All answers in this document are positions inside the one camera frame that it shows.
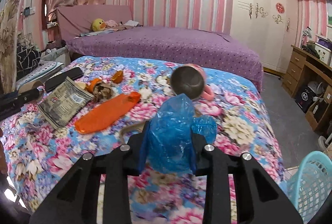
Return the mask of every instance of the silver screw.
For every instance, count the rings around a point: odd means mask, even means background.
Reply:
[[[125,152],[128,151],[130,149],[130,146],[127,144],[123,144],[122,146],[120,146],[120,150]]]
[[[83,155],[83,159],[84,160],[90,160],[90,159],[92,159],[92,154],[91,153],[85,153],[84,155]]]
[[[211,152],[215,149],[215,147],[212,144],[207,144],[206,146],[204,146],[204,149],[208,152]]]
[[[249,154],[249,153],[244,153],[244,154],[242,155],[242,157],[243,157],[245,160],[251,160],[251,158],[252,158],[251,154]]]

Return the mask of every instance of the brown furry fabric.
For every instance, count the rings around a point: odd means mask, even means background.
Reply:
[[[19,3],[20,0],[8,0],[0,12],[0,76],[4,93],[15,90]]]

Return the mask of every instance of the headboard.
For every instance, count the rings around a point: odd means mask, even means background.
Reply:
[[[104,21],[114,20],[126,23],[132,19],[129,6],[120,5],[77,5],[56,9],[61,38],[71,40],[81,33],[88,33],[92,22],[101,18]]]

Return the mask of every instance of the yellow duck plush toy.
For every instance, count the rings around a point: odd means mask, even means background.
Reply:
[[[96,19],[92,22],[91,28],[95,32],[104,31],[106,28],[106,23],[103,19]]]

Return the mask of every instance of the floral bedspread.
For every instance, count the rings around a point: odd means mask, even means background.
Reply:
[[[94,103],[85,106],[67,127],[57,131],[38,112],[35,104],[25,105],[22,112],[4,120],[1,123],[4,133],[1,141],[5,148],[8,174],[27,209],[36,210],[82,154],[109,153],[120,145],[118,133],[122,127],[152,118],[162,103],[173,95],[169,78],[177,66],[179,64],[159,60],[89,56],[67,66],[63,71],[80,67],[84,76],[79,80],[84,82],[97,77],[110,82],[116,71],[123,70],[124,81],[115,85],[114,92],[120,94],[138,90],[142,95],[141,102],[125,117],[95,134],[80,135],[74,126],[78,118],[95,106]],[[218,134],[215,146],[226,154],[236,156],[250,152],[283,189],[285,180],[281,152],[255,86],[231,73],[213,69],[205,71],[207,83],[216,94],[215,100],[200,99],[194,101],[194,105],[203,114],[216,119]],[[231,177],[229,181],[232,222],[236,223],[234,183]],[[201,223],[205,186],[205,177],[164,175],[147,164],[141,176],[128,179],[132,221]],[[98,206],[102,206],[102,195]]]

